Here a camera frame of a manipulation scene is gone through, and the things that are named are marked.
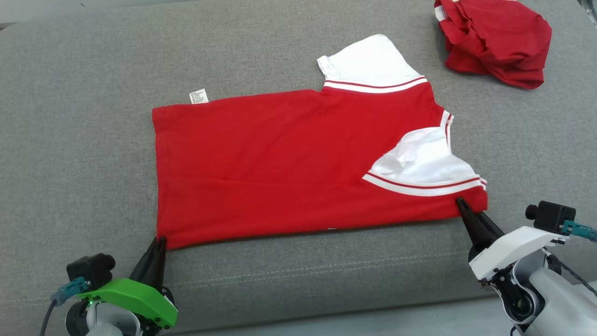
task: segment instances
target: floor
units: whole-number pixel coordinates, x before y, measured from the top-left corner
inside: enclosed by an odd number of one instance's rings
[[[509,336],[497,297],[343,314],[188,334],[189,336]]]

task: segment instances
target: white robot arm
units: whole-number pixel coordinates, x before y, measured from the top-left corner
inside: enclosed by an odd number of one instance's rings
[[[473,243],[469,265],[481,285],[500,296],[514,324],[512,335],[597,335],[597,292],[547,251],[563,245],[570,234],[595,241],[591,228],[574,222],[573,208],[542,201],[527,209],[535,227],[504,234],[485,213],[472,213],[462,198],[457,204]],[[565,280],[563,268],[587,286],[595,300]]]

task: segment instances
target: red t-shirt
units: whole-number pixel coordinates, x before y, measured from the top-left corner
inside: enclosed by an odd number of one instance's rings
[[[515,0],[436,0],[435,16],[448,68],[523,88],[543,84],[552,30],[541,15]]]
[[[321,91],[153,110],[169,249],[444,219],[459,196],[487,208],[486,181],[451,153],[452,115],[388,38],[318,63]]]

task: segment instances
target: shirt tag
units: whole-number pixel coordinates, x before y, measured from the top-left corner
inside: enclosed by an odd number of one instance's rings
[[[199,103],[209,102],[204,88],[202,88],[199,91],[189,93],[189,97],[190,97],[191,104],[199,104]]]

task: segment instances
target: gray fabric surface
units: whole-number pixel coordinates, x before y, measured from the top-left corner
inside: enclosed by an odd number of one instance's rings
[[[511,231],[541,199],[597,218],[597,33],[576,1],[525,1],[553,28],[546,82],[534,91],[447,70],[432,2],[203,0],[117,8],[0,32],[0,325],[39,332],[65,266],[98,252],[129,272],[155,235],[151,109],[320,89],[316,59],[387,35],[456,116],[452,146],[489,180],[489,215]],[[486,295],[458,219],[273,237],[170,252],[174,331]],[[557,255],[597,279],[597,248]],[[68,305],[48,335],[64,335]]]

